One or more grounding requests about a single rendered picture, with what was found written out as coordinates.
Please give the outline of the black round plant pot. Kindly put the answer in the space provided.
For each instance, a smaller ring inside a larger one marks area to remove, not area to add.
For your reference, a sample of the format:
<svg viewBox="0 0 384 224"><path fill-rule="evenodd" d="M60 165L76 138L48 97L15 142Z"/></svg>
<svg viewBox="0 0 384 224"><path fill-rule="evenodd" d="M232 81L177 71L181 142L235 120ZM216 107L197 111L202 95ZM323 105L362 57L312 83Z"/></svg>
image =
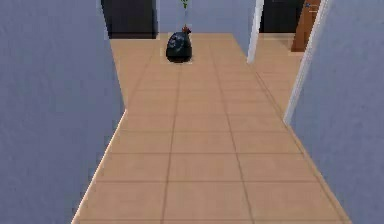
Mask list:
<svg viewBox="0 0 384 224"><path fill-rule="evenodd" d="M167 42L166 58L170 62L184 63L192 58L192 45L187 32L175 32Z"/></svg>

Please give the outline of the brown wooden room door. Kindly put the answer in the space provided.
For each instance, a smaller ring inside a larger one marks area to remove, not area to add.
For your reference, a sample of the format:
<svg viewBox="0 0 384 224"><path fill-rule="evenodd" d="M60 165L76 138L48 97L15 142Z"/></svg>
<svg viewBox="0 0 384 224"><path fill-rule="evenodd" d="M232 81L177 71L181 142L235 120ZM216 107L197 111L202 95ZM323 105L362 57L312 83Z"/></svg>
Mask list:
<svg viewBox="0 0 384 224"><path fill-rule="evenodd" d="M305 0L292 42L292 52L304 52L314 26L321 0Z"/></svg>

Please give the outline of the white door frame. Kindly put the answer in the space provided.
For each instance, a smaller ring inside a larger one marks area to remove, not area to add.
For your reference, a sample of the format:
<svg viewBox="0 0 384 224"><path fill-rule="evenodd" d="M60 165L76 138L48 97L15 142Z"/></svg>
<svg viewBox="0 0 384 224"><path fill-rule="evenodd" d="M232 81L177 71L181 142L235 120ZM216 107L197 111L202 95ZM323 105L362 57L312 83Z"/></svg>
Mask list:
<svg viewBox="0 0 384 224"><path fill-rule="evenodd" d="M264 6L264 0L255 0L255 10L253 15L252 30L251 30L248 53L247 53L248 64L251 64L255 59L263 6Z"/></svg>

